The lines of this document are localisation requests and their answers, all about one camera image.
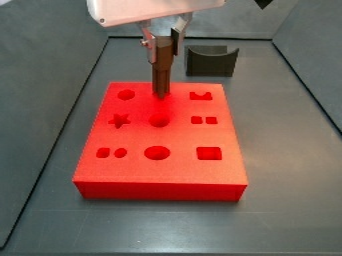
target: rectangular hole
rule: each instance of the rectangular hole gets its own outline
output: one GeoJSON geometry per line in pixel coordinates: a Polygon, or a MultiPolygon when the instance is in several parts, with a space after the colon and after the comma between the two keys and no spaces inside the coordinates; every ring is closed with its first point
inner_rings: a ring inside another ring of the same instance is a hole
{"type": "Polygon", "coordinates": [[[221,160],[221,151],[219,147],[197,147],[199,160],[221,160]]]}

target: black holder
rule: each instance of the black holder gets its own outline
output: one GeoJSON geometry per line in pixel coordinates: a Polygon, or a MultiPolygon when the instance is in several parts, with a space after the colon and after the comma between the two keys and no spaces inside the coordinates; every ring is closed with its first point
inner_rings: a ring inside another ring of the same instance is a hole
{"type": "Polygon", "coordinates": [[[232,77],[239,48],[227,52],[227,46],[185,46],[187,76],[232,77]]]}

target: brown rod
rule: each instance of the brown rod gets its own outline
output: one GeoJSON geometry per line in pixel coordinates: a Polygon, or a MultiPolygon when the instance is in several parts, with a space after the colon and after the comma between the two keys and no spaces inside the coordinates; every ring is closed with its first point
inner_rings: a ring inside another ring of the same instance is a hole
{"type": "Polygon", "coordinates": [[[156,62],[152,64],[152,90],[160,99],[169,93],[169,75],[173,62],[173,40],[156,37],[156,62]]]}

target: star-shaped hole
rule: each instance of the star-shaped hole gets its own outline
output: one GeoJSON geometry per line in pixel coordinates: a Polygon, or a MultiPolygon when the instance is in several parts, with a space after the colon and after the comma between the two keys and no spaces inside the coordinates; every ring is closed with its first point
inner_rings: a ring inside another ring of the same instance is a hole
{"type": "Polygon", "coordinates": [[[121,128],[124,124],[129,123],[130,121],[128,120],[128,114],[113,114],[112,120],[108,121],[108,124],[113,124],[116,129],[121,128]]]}

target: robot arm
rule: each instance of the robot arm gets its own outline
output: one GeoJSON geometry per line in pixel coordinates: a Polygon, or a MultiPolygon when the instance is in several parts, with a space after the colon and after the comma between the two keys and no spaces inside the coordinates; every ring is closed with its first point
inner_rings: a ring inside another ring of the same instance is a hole
{"type": "Polygon", "coordinates": [[[158,98],[169,92],[169,73],[173,55],[178,54],[192,12],[220,7],[227,0],[86,0],[92,18],[102,27],[136,22],[152,64],[152,90],[158,98]],[[150,19],[178,15],[170,35],[149,32],[150,19]]]}

